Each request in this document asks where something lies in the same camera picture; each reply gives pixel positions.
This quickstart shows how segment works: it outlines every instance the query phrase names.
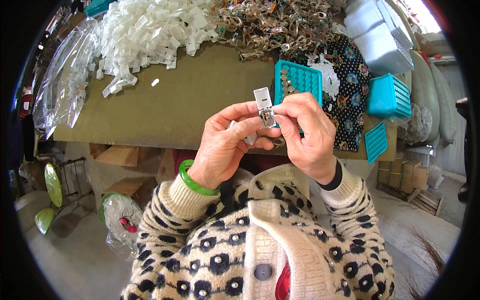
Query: green jade bangle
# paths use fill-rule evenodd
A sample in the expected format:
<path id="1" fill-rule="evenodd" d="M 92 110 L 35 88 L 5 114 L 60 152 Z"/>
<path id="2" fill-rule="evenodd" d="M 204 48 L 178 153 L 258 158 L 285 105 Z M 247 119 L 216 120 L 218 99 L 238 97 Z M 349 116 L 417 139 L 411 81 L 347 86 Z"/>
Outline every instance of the green jade bangle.
<path id="1" fill-rule="evenodd" d="M 200 185 L 198 185 L 195 181 L 193 181 L 190 176 L 188 176 L 187 174 L 187 170 L 185 167 L 191 167 L 192 164 L 193 164 L 194 160 L 193 159 L 186 159 L 184 161 L 182 161 L 182 163 L 180 164 L 180 167 L 179 167 L 179 174 L 180 174 L 180 177 L 183 179 L 183 182 L 189 187 L 191 188 L 192 190 L 194 190 L 195 192 L 199 193 L 200 195 L 204 195 L 204 196 L 214 196 L 218 193 L 218 191 L 220 190 L 220 186 L 214 190 L 210 190 L 210 189 L 207 189 L 207 188 L 204 188 Z"/>

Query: knit sweater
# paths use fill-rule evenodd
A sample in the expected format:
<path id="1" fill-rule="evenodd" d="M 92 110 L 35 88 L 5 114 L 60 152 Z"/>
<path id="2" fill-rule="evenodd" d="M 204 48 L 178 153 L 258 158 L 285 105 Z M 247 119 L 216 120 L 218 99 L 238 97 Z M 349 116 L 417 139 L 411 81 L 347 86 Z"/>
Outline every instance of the knit sweater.
<path id="1" fill-rule="evenodd" d="M 321 186 L 334 232 L 316 223 L 308 178 L 293 164 L 256 176 L 238 169 L 222 197 L 179 176 L 163 182 L 144 210 L 120 299 L 275 299 L 287 263 L 290 300 L 393 299 L 392 259 L 367 188 L 341 164 L 336 180 Z"/>

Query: cream sweater with black spots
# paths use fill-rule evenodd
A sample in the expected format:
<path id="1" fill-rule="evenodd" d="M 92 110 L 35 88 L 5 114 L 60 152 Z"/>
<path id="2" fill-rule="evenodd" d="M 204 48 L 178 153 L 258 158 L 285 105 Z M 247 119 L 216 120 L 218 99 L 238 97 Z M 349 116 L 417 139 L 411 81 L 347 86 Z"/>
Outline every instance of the cream sweater with black spots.
<path id="1" fill-rule="evenodd" d="M 120 299 L 275 299 L 287 262 L 290 300 L 393 299 L 392 261 L 363 180 L 338 164 L 334 181 L 321 186 L 333 233 L 315 222 L 307 177 L 292 164 L 256 176 L 239 169 L 222 199 L 178 176 L 163 182 Z"/>

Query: gray button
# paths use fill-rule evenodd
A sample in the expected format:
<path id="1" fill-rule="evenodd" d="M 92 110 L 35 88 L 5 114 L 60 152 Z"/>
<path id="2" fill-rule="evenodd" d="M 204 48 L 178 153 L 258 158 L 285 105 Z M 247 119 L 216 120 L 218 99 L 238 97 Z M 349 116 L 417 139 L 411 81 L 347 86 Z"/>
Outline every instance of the gray button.
<path id="1" fill-rule="evenodd" d="M 269 264 L 259 264 L 253 274 L 260 281 L 265 281 L 272 276 L 272 267 Z"/>

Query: right hand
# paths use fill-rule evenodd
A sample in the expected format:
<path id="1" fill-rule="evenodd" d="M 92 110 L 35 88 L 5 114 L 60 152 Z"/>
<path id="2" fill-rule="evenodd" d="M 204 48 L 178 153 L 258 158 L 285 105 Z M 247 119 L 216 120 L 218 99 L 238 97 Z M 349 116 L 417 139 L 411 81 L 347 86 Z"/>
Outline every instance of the right hand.
<path id="1" fill-rule="evenodd" d="M 333 155 L 336 128 L 311 93 L 293 94 L 273 106 L 275 121 L 280 125 L 292 163 L 322 185 L 335 176 Z M 299 123 L 304 138 L 296 125 Z"/>

